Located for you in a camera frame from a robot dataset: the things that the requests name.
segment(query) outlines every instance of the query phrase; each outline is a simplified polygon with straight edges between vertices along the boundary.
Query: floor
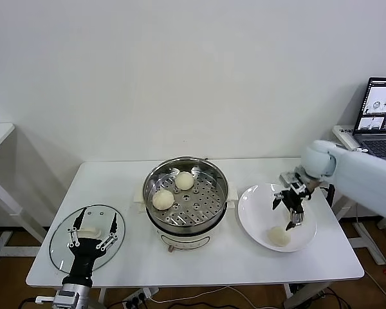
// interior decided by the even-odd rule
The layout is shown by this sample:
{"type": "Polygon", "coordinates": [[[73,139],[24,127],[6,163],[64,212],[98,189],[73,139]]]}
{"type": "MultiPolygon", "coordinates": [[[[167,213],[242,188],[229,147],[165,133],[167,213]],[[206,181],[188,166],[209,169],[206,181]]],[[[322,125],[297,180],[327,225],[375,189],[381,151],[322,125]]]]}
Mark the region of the floor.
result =
{"type": "MultiPolygon", "coordinates": [[[[375,242],[386,257],[386,232],[378,230],[375,223],[366,222],[365,226],[371,233],[375,242]]],[[[347,237],[357,236],[353,226],[350,223],[343,223],[342,227],[347,237]]],[[[26,232],[16,232],[11,238],[8,245],[38,245],[37,242],[26,232]]],[[[383,270],[386,267],[378,266],[372,260],[372,257],[366,249],[355,249],[355,252],[366,269],[386,290],[386,275],[383,270]]],[[[32,288],[26,285],[25,278],[33,263],[33,258],[30,257],[2,257],[0,258],[0,308],[17,308],[19,303],[27,297],[35,297],[37,295],[53,296],[55,291],[50,288],[32,288]]],[[[284,289],[280,285],[270,286],[239,286],[236,287],[244,293],[255,306],[278,306],[280,307],[284,298],[284,289]]],[[[378,289],[378,287],[365,276],[359,280],[336,282],[331,285],[335,292],[343,297],[352,308],[386,308],[386,296],[378,289]]],[[[194,287],[194,288],[162,288],[154,298],[156,300],[174,299],[200,294],[215,288],[194,287]]],[[[131,294],[136,289],[109,289],[106,294],[105,304],[109,305],[119,301],[131,294]]],[[[98,290],[92,290],[92,296],[98,296],[98,290]]],[[[240,309],[251,308],[251,306],[237,293],[229,289],[207,294],[197,299],[184,301],[183,303],[207,302],[215,306],[223,306],[231,304],[240,309]]],[[[149,309],[165,309],[171,303],[157,304],[149,301],[147,303],[149,309]]],[[[49,304],[38,307],[36,304],[28,303],[23,309],[46,309],[51,308],[49,304]]],[[[120,305],[112,307],[112,309],[123,308],[120,305]]],[[[195,306],[195,308],[208,308],[205,306],[195,306]]],[[[323,299],[314,301],[311,309],[330,309],[338,308],[337,300],[333,296],[326,296],[323,299]]]]}

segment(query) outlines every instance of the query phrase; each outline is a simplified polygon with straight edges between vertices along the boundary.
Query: robotic arm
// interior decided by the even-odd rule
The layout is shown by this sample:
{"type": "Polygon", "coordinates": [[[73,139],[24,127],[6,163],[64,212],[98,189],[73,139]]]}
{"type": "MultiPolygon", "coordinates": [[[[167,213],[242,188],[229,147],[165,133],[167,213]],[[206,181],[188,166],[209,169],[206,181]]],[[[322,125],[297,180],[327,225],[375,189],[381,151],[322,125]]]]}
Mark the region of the robotic arm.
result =
{"type": "Polygon", "coordinates": [[[117,213],[113,217],[109,234],[104,239],[79,237],[78,232],[83,221],[86,208],[75,219],[72,228],[67,229],[71,241],[68,247],[74,255],[70,273],[62,281],[61,290],[55,297],[36,297],[37,304],[52,303],[53,309],[87,309],[88,293],[93,286],[91,275],[96,259],[106,254],[117,236],[117,213]]]}
{"type": "Polygon", "coordinates": [[[286,230],[303,222],[302,201],[322,182],[386,218],[386,160],[315,140],[302,155],[302,164],[279,179],[287,189],[275,194],[273,210],[281,202],[289,210],[286,230]]]}

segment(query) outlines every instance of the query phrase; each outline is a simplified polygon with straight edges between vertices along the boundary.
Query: laptop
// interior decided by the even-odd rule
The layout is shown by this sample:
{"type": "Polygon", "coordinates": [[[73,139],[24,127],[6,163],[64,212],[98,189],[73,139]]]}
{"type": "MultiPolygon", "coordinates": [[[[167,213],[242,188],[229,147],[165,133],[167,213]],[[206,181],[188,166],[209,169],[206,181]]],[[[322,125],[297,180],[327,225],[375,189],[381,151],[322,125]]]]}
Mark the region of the laptop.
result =
{"type": "Polygon", "coordinates": [[[368,153],[386,159],[386,77],[371,77],[353,129],[368,153]]]}

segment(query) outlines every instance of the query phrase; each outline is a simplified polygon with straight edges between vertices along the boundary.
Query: power strip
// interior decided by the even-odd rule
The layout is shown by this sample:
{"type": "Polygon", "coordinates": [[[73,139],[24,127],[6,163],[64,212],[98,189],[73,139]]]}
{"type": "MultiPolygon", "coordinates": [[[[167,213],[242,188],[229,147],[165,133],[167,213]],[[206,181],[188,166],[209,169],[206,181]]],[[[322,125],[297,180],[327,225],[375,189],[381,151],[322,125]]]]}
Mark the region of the power strip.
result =
{"type": "Polygon", "coordinates": [[[130,294],[129,296],[127,296],[125,299],[123,299],[123,307],[125,309],[127,309],[125,303],[130,301],[133,299],[133,298],[137,298],[139,300],[139,307],[142,305],[142,301],[139,299],[139,295],[141,293],[144,293],[145,297],[146,297],[146,301],[149,300],[149,298],[151,298],[154,294],[156,294],[157,292],[159,292],[159,288],[139,288],[137,291],[135,291],[134,293],[130,294]]]}

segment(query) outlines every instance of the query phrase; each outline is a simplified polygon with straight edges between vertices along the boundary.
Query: white plate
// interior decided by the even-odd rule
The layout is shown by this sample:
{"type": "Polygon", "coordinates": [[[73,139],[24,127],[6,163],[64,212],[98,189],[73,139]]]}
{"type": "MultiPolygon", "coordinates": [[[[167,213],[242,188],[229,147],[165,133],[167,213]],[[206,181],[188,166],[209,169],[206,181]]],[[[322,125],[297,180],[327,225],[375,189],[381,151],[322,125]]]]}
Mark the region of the white plate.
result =
{"type": "Polygon", "coordinates": [[[290,215],[286,206],[280,203],[272,209],[273,193],[283,190],[281,185],[254,185],[247,189],[239,200],[239,219],[247,233],[261,245],[280,252],[294,252],[305,248],[315,237],[317,223],[315,215],[309,208],[309,202],[303,201],[304,220],[302,225],[290,229],[290,243],[285,247],[274,245],[268,231],[277,225],[286,228],[290,215]]]}

